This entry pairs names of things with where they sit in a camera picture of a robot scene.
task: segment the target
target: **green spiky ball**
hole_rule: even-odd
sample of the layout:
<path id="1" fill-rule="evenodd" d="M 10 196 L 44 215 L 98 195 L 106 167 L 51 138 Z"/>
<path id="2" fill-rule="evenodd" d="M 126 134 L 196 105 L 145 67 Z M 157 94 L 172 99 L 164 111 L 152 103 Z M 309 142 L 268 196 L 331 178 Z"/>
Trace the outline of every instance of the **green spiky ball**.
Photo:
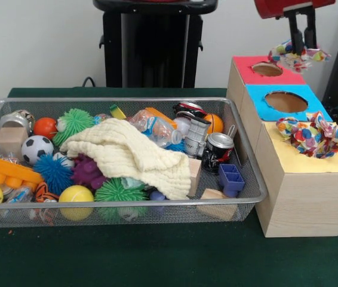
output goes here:
<path id="1" fill-rule="evenodd" d="M 81 109 L 70 109 L 60 119 L 66 123 L 66 129 L 63 132 L 58 132 L 53 138 L 54 145 L 58 147 L 61 147 L 70 136 L 94 125 L 93 117 Z"/>
<path id="2" fill-rule="evenodd" d="M 121 178 L 111 178 L 105 182 L 95 193 L 95 201 L 141 201 L 146 200 L 143 185 L 125 189 L 121 184 Z M 144 215 L 146 207 L 103 207 L 99 208 L 100 216 L 107 221 L 119 221 L 119 212 L 135 213 L 138 217 Z"/>

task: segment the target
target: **white cloth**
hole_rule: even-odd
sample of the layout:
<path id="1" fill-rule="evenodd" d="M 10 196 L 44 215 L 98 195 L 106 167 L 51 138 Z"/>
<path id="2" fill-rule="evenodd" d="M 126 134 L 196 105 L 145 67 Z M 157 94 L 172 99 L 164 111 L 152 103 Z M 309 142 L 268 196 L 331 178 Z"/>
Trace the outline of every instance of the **white cloth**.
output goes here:
<path id="1" fill-rule="evenodd" d="M 111 118 L 68 138 L 60 148 L 68 157 L 83 153 L 108 178 L 131 177 L 157 187 L 168 199 L 188 199 L 189 159 L 167 151 L 125 120 Z"/>

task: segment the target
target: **shape sorter box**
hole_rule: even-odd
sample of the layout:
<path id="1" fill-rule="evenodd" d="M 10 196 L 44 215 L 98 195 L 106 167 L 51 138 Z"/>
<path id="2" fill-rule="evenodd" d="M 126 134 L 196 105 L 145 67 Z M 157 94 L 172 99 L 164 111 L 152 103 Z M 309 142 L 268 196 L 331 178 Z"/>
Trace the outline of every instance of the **shape sorter box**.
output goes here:
<path id="1" fill-rule="evenodd" d="M 307 85 L 247 85 L 240 116 L 251 147 L 255 151 L 264 122 L 294 117 L 307 121 L 308 112 L 322 111 L 332 121 L 319 99 Z"/>
<path id="2" fill-rule="evenodd" d="M 338 236 L 338 153 L 307 157 L 264 123 L 255 155 L 269 191 L 256 204 L 266 237 Z"/>
<path id="3" fill-rule="evenodd" d="M 234 56 L 230 70 L 227 98 L 235 102 L 240 112 L 246 85 L 305 85 L 301 75 L 276 67 L 267 56 Z"/>

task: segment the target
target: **wire mesh basket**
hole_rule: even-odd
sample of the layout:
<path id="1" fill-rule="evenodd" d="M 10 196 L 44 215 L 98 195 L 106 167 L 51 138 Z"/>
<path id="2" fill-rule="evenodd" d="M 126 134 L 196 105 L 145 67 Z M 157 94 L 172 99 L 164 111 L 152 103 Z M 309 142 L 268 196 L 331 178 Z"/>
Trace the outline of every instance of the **wire mesh basket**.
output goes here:
<path id="1" fill-rule="evenodd" d="M 206 188 L 222 190 L 219 176 L 201 171 L 195 197 L 189 200 L 166 201 L 115 201 L 77 203 L 2 203 L 0 204 L 0 227 L 37 227 L 64 225 L 106 224 L 159 224 L 182 222 L 243 221 L 255 203 L 267 196 L 266 185 L 260 173 L 253 150 L 249 144 L 238 111 L 225 98 L 22 98 L 0 100 L 0 118 L 18 109 L 26 109 L 36 119 L 59 118 L 71 108 L 88 111 L 91 115 L 109 111 L 118 105 L 127 116 L 132 116 L 147 106 L 152 106 L 173 118 L 173 106 L 181 100 L 194 102 L 205 111 L 219 115 L 224 133 L 232 125 L 236 153 L 231 163 L 238 167 L 246 182 L 238 198 L 201 200 Z"/>

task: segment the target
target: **soccer ball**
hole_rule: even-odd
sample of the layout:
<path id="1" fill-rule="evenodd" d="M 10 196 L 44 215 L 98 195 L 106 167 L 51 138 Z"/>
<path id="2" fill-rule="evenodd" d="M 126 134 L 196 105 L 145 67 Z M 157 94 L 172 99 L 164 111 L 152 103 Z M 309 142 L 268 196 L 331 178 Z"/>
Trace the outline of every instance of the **soccer ball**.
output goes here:
<path id="1" fill-rule="evenodd" d="M 21 145 L 21 154 L 24 160 L 34 165 L 44 154 L 52 154 L 54 145 L 45 136 L 31 136 Z"/>
<path id="2" fill-rule="evenodd" d="M 57 153 L 54 154 L 54 157 L 53 157 L 54 160 L 58 160 L 60 158 L 63 158 L 62 159 L 62 166 L 67 167 L 68 169 L 75 166 L 75 162 L 71 158 L 62 154 L 61 152 L 57 152 Z"/>

